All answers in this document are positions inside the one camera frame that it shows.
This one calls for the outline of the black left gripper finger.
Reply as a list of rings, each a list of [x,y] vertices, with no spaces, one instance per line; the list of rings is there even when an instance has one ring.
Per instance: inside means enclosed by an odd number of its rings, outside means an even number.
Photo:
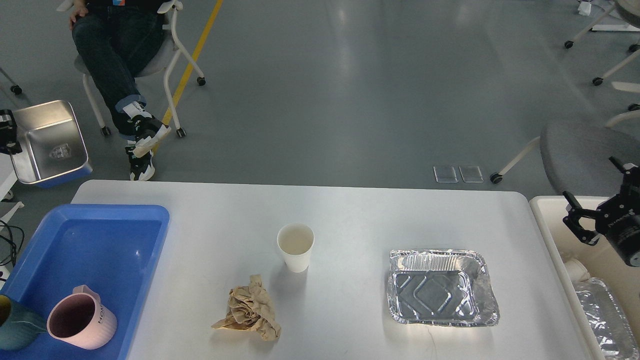
[[[18,142],[18,125],[10,109],[0,110],[0,152],[7,155],[23,152]]]

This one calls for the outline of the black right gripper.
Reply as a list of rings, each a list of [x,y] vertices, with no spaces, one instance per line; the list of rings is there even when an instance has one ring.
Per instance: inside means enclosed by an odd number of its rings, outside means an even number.
[[[567,200],[567,215],[563,224],[579,242],[596,246],[603,235],[617,255],[629,267],[640,266],[640,169],[632,162],[622,163],[617,157],[608,160],[622,174],[622,183],[615,196],[602,202],[596,209],[583,208],[575,196],[563,191]],[[595,230],[580,224],[582,218],[595,220]]]

